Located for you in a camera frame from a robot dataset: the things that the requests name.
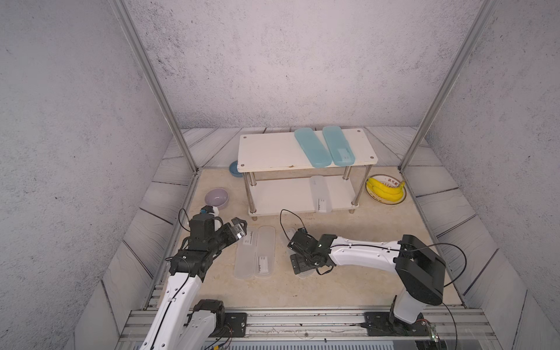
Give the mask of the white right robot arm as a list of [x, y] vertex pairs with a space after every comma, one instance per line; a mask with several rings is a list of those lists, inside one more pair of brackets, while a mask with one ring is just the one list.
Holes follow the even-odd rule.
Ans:
[[403, 284], [395, 297], [390, 316], [412, 325], [426, 306], [443, 303], [446, 263], [430, 246], [412, 235], [399, 241], [366, 242], [325, 234], [315, 239], [305, 228], [298, 229], [287, 248], [296, 275], [320, 268], [355, 265], [398, 275]]

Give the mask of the plain teal pencil case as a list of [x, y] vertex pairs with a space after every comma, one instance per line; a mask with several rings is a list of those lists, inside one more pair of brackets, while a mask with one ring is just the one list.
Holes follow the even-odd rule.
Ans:
[[311, 128], [299, 128], [294, 132], [300, 148], [306, 154], [309, 163], [316, 169], [332, 164], [332, 157]]

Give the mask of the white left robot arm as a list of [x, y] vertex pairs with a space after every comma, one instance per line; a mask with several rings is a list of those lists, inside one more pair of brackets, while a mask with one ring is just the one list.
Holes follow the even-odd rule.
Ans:
[[223, 249], [243, 239], [247, 222], [237, 217], [224, 223], [213, 214], [189, 221], [190, 236], [171, 257], [170, 277], [141, 349], [200, 349], [213, 333], [222, 335], [225, 312], [220, 300], [202, 300], [189, 310], [204, 278]]

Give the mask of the teal pencil case with label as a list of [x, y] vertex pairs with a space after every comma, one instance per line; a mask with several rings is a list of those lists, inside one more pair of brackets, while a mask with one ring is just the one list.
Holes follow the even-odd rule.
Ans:
[[334, 164], [339, 167], [352, 166], [355, 156], [342, 129], [339, 126], [327, 126], [322, 129], [322, 134]]

